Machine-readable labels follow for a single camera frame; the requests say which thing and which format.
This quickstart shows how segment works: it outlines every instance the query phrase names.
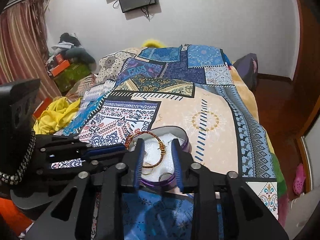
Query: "yellow cloth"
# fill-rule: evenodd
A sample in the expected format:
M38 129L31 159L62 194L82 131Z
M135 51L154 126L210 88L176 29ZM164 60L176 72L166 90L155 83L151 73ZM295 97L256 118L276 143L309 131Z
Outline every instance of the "yellow cloth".
M249 90L249 88L243 82L237 70L233 66L231 66L230 73L231 73L233 83L235 84L236 89L242 101L244 102L245 106L248 108L249 112L252 114L253 118L257 122L259 122L257 102L253 93Z
M166 47L161 41L157 40L147 40L145 41L141 47L148 47L148 48L164 48Z
M70 104L66 97L54 100L37 119L36 134L52 134L66 127L79 110L80 99Z

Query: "pink slipper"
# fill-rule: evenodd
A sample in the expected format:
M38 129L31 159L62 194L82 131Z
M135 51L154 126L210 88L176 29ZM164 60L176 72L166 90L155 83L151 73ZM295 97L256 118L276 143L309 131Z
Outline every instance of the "pink slipper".
M300 195L303 192L303 184L306 180L306 175L304 173L303 164L300 163L296 170L296 178L293 182L293 192L296 195Z

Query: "orange box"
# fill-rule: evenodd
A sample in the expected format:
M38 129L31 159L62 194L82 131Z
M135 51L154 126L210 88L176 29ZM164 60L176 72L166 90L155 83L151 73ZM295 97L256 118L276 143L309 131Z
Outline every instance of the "orange box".
M68 60L62 61L58 66L56 66L52 71L52 75L55 77L58 75L61 71L65 70L67 67L70 66L70 63Z
M61 54L58 54L58 55L56 56L56 60L58 61L58 64L62 63L62 61L63 61L62 55L61 55Z
M33 113L33 116L38 119L42 112L48 108L48 106L52 103L51 98L46 98L44 101L41 102L41 104L37 107L35 112Z

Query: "patchwork bedspread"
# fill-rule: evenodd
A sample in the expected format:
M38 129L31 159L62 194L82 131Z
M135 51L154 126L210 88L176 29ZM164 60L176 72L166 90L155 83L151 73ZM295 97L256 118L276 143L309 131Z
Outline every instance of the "patchwork bedspread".
M237 171L278 218L278 197L285 190L278 192L277 183L284 180L258 122L254 97L222 49L188 44L130 48L101 59L100 66L96 85L85 92L81 112L64 135L103 146L124 143L138 131L180 126L196 162L219 173ZM73 160L52 168L79 165ZM125 238L190 239L192 196L175 196L124 194ZM223 227L219 233L223 239Z

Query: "orange cloth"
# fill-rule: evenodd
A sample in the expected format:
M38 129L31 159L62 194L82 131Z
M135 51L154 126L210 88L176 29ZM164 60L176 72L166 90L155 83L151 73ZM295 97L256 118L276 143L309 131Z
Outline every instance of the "orange cloth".
M11 200L0 198L0 214L17 236L31 225L27 218Z

